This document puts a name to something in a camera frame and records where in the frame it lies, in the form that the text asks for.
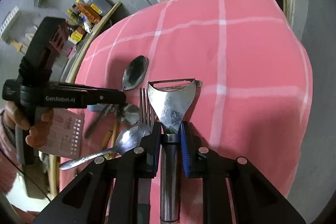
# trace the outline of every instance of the pink object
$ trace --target pink object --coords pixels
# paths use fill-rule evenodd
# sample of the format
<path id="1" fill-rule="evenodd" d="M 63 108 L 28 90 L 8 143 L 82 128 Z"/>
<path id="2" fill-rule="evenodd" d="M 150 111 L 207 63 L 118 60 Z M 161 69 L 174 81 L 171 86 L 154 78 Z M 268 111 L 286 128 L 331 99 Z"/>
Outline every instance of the pink object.
<path id="1" fill-rule="evenodd" d="M 205 146 L 232 159 L 246 157 L 287 196 L 309 117 L 312 72 L 275 0 L 168 0 L 148 7 L 91 44 L 76 83 L 120 89 L 124 69 L 138 55 L 149 59 L 144 88 L 155 80 L 203 81 L 184 120 Z M 138 105 L 138 89 L 126 94 Z M 85 113 L 85 130 L 95 114 L 78 111 Z M 111 120 L 82 142 L 82 156 L 100 149 Z M 60 172 L 60 189 L 73 172 Z M 152 180 L 151 223 L 159 219 L 160 172 Z M 184 175 L 180 222 L 202 222 L 201 180 Z"/>

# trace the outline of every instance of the spoon handle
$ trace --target spoon handle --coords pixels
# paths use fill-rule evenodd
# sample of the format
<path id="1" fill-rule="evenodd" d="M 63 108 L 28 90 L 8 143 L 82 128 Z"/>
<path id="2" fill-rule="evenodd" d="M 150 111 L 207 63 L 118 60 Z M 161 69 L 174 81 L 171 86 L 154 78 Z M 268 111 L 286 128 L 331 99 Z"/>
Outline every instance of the spoon handle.
<path id="1" fill-rule="evenodd" d="M 62 163 L 59 166 L 59 169 L 60 170 L 68 170 L 70 168 L 81 165 L 82 163 L 87 162 L 88 160 L 92 160 L 96 157 L 103 156 L 103 155 L 110 154 L 110 153 L 116 153 L 116 152 L 117 152 L 117 148 L 114 146 L 112 148 L 103 150 L 103 151 L 95 153 L 95 154 L 87 155 L 87 156 L 81 157 L 79 159 L 68 160 L 68 161 Z"/>

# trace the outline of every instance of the orange bottle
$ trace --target orange bottle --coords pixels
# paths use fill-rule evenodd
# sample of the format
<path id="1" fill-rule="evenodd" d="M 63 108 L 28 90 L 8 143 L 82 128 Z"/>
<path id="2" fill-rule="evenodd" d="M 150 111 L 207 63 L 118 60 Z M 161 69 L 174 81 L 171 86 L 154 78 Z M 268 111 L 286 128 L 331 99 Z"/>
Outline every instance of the orange bottle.
<path id="1" fill-rule="evenodd" d="M 86 15 L 90 22 L 97 24 L 100 21 L 100 15 L 98 15 L 91 7 L 81 3 L 80 0 L 76 0 L 76 3 L 80 11 Z"/>

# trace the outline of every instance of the hand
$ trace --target hand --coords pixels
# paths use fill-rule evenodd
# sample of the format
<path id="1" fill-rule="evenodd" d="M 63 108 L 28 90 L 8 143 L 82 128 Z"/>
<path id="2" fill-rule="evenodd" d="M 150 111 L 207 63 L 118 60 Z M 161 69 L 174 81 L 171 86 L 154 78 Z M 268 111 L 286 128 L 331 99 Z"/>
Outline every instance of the hand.
<path id="1" fill-rule="evenodd" d="M 54 110 L 48 109 L 41 116 L 41 120 L 32 127 L 28 119 L 22 114 L 14 102 L 6 102 L 4 120 L 6 125 L 15 129 L 17 125 L 23 130 L 29 130 L 29 135 L 26 137 L 26 143 L 32 147 L 39 148 L 46 144 L 49 135 L 49 130 L 53 124 Z"/>

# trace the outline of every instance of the yellow label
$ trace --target yellow label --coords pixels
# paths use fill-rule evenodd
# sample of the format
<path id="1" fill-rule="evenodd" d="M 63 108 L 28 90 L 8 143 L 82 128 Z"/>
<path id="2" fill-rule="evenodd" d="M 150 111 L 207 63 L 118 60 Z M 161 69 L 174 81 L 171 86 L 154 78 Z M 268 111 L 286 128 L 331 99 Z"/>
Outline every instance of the yellow label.
<path id="1" fill-rule="evenodd" d="M 79 42 L 82 40 L 83 35 L 76 30 L 71 34 L 71 38 Z"/>
<path id="2" fill-rule="evenodd" d="M 99 9 L 96 5 L 94 5 L 93 3 L 91 4 L 91 8 L 95 10 L 99 15 L 103 13 L 103 11 Z"/>

